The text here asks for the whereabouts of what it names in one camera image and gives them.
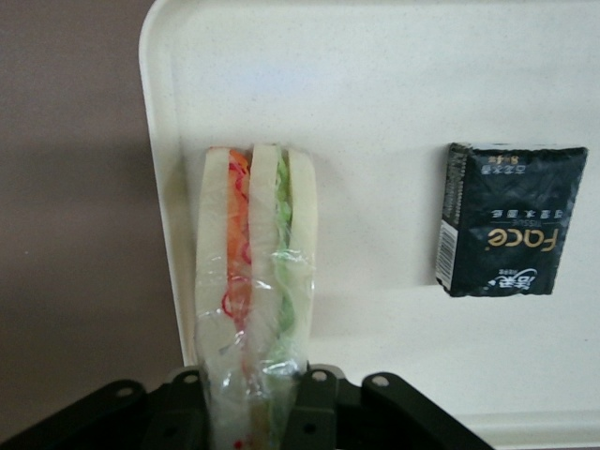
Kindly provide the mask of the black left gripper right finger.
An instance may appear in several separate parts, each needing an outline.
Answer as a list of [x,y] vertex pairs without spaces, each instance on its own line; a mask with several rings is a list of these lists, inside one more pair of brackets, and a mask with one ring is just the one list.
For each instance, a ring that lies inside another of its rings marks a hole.
[[310,365],[289,415],[291,449],[489,449],[490,444],[390,372],[359,385]]

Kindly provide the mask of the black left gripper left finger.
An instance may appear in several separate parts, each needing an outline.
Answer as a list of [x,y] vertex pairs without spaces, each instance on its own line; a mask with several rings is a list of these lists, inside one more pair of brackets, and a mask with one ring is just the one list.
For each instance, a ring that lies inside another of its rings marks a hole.
[[183,367],[149,392],[111,382],[1,443],[3,449],[208,449],[203,375]]

